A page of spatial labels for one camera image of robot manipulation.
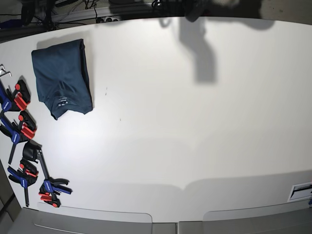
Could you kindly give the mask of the long black bar clamp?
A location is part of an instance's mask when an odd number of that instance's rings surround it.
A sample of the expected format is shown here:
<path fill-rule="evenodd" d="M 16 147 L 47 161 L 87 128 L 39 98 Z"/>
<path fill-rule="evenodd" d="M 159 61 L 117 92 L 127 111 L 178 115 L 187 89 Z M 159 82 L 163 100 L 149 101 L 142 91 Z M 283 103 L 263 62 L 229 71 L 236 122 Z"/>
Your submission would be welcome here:
<path fill-rule="evenodd" d="M 64 178 L 52 178 L 49 175 L 40 146 L 27 142 L 23 148 L 22 156 L 28 161 L 40 162 L 44 174 L 44 181 L 39 189 L 40 199 L 55 208 L 59 208 L 61 206 L 61 201 L 58 195 L 61 193 L 70 195 L 72 193 L 72 189 L 66 187 L 66 185 L 69 184 L 69 180 Z"/>

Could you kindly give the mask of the top blue red bar clamp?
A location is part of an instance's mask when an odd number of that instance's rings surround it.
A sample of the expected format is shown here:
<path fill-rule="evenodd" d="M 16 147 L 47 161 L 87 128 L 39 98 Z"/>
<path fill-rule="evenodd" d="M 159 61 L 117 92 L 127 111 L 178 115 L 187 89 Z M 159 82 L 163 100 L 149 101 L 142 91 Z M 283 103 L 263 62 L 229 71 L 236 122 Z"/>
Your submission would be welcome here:
<path fill-rule="evenodd" d="M 31 95 L 24 80 L 19 79 L 15 85 L 15 90 L 11 93 L 9 89 L 4 88 L 0 83 L 0 117 L 6 112 L 24 111 L 30 103 Z"/>

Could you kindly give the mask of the grey chair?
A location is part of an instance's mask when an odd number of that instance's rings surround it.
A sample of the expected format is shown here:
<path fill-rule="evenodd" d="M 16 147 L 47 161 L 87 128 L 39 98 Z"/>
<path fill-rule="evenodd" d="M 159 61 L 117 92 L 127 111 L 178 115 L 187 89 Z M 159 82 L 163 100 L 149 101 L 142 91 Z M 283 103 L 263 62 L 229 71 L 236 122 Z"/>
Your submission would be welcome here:
<path fill-rule="evenodd" d="M 10 234 L 176 234 L 175 223 L 154 223 L 149 214 L 110 212 L 44 202 L 23 208 Z"/>
<path fill-rule="evenodd" d="M 266 207 L 210 211 L 201 221 L 179 222 L 179 234 L 310 234 L 307 201 Z"/>

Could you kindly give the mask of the silver metal hook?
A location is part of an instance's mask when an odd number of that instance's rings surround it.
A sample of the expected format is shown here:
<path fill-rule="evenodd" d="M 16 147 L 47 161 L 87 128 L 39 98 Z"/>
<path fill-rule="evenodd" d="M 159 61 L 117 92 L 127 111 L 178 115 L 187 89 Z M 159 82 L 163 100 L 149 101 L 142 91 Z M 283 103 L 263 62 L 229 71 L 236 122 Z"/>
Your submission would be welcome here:
<path fill-rule="evenodd" d="M 7 71 L 4 67 L 3 64 L 0 65 L 0 77 L 3 77 L 5 75 L 9 75 L 10 77 L 12 76 L 10 71 Z"/>

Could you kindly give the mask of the aluminium frame rail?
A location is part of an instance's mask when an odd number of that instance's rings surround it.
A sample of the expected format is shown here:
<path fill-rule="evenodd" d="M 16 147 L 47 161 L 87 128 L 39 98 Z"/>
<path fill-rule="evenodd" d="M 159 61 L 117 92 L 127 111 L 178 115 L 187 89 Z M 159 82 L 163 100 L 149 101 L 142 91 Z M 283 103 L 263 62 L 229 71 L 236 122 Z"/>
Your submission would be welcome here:
<path fill-rule="evenodd" d="M 84 20 L 95 20 L 97 18 L 112 18 L 113 20 L 121 20 L 121 16 L 110 12 L 109 7 L 92 8 L 80 11 L 70 11 L 69 13 L 53 15 L 52 22 L 54 23 L 72 23 Z"/>

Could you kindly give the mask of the left grey chair back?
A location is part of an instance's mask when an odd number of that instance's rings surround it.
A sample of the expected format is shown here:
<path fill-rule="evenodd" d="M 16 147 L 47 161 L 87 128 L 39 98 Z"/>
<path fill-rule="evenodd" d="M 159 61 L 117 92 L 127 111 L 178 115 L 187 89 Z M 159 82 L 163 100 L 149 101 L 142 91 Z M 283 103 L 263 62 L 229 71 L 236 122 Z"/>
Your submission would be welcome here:
<path fill-rule="evenodd" d="M 10 234 L 176 234 L 175 223 L 154 223 L 149 214 L 110 212 L 44 202 L 23 208 Z"/>

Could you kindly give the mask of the right grey chair back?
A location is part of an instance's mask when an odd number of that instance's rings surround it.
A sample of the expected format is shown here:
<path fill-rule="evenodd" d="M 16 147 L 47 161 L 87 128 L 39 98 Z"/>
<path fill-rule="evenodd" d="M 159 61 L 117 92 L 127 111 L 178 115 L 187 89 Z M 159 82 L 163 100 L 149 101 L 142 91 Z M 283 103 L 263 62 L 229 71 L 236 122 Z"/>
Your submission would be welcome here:
<path fill-rule="evenodd" d="M 201 221 L 179 222 L 179 234 L 310 234 L 307 201 L 266 207 L 210 211 Z"/>

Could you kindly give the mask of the dark blue T-shirt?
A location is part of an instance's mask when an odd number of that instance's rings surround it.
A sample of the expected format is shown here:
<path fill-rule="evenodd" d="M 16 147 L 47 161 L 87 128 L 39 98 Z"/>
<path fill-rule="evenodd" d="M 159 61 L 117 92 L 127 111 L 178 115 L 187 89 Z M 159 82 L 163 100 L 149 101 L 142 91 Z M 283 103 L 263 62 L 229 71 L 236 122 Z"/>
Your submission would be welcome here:
<path fill-rule="evenodd" d="M 55 120 L 67 111 L 93 110 L 83 39 L 34 50 L 31 57 L 38 99 Z"/>

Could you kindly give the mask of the blue red bar clamp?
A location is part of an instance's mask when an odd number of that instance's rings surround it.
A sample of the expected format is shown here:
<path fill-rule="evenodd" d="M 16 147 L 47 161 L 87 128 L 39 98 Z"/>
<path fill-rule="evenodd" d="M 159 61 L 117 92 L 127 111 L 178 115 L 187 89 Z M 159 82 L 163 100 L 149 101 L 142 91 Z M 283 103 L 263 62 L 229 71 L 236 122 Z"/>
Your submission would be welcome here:
<path fill-rule="evenodd" d="M 37 127 L 30 114 L 25 110 L 19 113 L 19 123 L 10 122 L 5 115 L 0 118 L 0 131 L 9 137 L 13 143 L 8 164 L 12 163 L 16 146 L 19 143 L 30 141 L 34 138 Z"/>
<path fill-rule="evenodd" d="M 10 173 L 8 178 L 14 183 L 20 184 L 24 189 L 25 205 L 29 207 L 28 187 L 37 181 L 39 172 L 36 166 L 22 158 L 19 163 L 19 169 L 14 170 L 9 166 L 7 171 Z"/>
<path fill-rule="evenodd" d="M 15 85 L 15 90 L 11 93 L 9 89 L 4 88 L 0 83 L 0 117 L 6 112 L 24 111 L 30 103 L 31 95 L 24 80 L 19 79 Z"/>

